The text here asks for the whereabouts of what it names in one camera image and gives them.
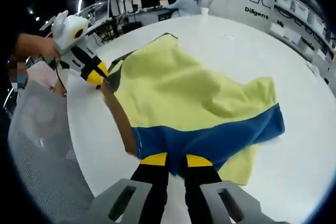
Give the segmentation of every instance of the yellow cloth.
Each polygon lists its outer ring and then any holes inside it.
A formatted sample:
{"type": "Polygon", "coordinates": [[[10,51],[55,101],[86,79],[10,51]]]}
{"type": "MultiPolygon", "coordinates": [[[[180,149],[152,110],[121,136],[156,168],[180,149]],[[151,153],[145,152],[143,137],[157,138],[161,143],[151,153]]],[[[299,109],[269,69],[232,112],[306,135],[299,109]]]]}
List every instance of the yellow cloth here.
{"type": "MultiPolygon", "coordinates": [[[[248,120],[276,104],[271,78],[258,78],[248,84],[240,84],[222,73],[205,70],[198,61],[182,51],[177,46],[177,39],[170,35],[162,36],[133,52],[112,72],[120,67],[121,82],[115,96],[132,127],[165,125],[179,131],[205,129],[223,122],[248,120]],[[179,77],[168,79],[175,72],[184,75],[183,82],[179,77]],[[185,91],[187,97],[182,98],[187,98],[188,103],[181,103],[178,95],[171,95],[180,90],[185,91]],[[173,106],[163,106],[163,99],[165,104],[173,106]],[[196,111],[195,104],[199,103],[206,109],[196,111]],[[177,120],[171,114],[173,110],[184,113],[177,120]]],[[[250,145],[231,156],[218,171],[221,179],[247,185],[256,150],[256,144],[250,145]]]]}

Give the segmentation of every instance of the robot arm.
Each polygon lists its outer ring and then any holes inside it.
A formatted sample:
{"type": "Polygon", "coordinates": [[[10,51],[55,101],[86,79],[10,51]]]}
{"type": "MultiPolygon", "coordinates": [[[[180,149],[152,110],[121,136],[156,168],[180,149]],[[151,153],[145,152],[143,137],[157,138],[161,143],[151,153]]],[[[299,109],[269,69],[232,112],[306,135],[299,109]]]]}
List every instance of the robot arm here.
{"type": "MultiPolygon", "coordinates": [[[[159,224],[167,202],[167,153],[140,161],[131,179],[121,179],[98,195],[89,211],[72,224],[159,224]]],[[[259,201],[236,184],[222,181],[205,158],[187,155],[185,200],[192,224],[288,224],[261,212],[259,201]]]]}
{"type": "Polygon", "coordinates": [[[90,84],[101,85],[108,71],[96,51],[89,46],[86,33],[89,21],[83,17],[70,15],[68,11],[59,13],[52,27],[56,50],[61,54],[61,64],[80,72],[90,84]]]}

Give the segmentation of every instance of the blue cloth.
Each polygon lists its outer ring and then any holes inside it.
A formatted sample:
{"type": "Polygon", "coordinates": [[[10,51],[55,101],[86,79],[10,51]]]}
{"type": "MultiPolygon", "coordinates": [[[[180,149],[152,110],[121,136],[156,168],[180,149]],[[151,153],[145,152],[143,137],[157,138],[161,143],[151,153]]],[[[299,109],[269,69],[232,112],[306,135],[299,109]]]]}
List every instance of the blue cloth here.
{"type": "Polygon", "coordinates": [[[229,157],[248,145],[261,143],[285,131],[279,104],[254,118],[217,125],[210,129],[178,131],[167,126],[133,127],[138,158],[167,152],[169,171],[181,175],[181,164],[186,154],[201,156],[219,170],[229,157]]]}

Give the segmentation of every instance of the white round table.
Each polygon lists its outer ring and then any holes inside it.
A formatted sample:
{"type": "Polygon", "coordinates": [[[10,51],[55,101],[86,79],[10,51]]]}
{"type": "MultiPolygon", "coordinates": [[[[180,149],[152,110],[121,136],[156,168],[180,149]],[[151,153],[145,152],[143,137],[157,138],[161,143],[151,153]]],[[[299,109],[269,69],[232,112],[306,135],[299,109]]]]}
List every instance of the white round table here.
{"type": "MultiPolygon", "coordinates": [[[[246,83],[272,76],[286,132],[259,145],[245,191],[263,213],[292,224],[304,221],[327,193],[336,170],[336,99],[324,81],[292,49],[246,25],[212,16],[170,19],[123,35],[97,50],[110,63],[163,33],[205,68],[246,83]]],[[[68,117],[82,173],[97,196],[121,178],[130,178],[138,160],[127,155],[100,91],[78,75],[68,78],[68,117]]],[[[190,223],[184,184],[170,177],[162,223],[190,223]]]]}

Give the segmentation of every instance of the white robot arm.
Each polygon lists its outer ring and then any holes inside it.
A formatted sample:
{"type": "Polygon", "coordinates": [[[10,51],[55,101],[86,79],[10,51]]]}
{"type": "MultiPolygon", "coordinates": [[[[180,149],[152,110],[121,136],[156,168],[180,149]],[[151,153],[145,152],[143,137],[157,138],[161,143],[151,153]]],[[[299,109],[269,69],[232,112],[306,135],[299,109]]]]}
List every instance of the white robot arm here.
{"type": "Polygon", "coordinates": [[[54,46],[61,54],[61,62],[66,68],[81,73],[88,83],[101,85],[108,71],[93,48],[89,47],[86,33],[89,21],[83,17],[70,15],[68,11],[59,13],[52,27],[54,46]]]}

